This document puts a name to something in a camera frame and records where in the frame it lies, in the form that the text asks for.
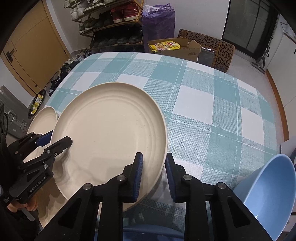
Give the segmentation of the person's left hand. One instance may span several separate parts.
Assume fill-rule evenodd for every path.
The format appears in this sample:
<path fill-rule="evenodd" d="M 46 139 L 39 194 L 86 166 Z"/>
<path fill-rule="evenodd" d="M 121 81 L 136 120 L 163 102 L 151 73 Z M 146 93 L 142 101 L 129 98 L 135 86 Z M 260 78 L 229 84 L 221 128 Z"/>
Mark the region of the person's left hand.
<path fill-rule="evenodd" d="M 11 212 L 17 212 L 18 210 L 25 208 L 28 211 L 35 211 L 39 205 L 38 196 L 35 194 L 27 203 L 21 204 L 16 200 L 13 200 L 8 206 L 8 210 Z"/>

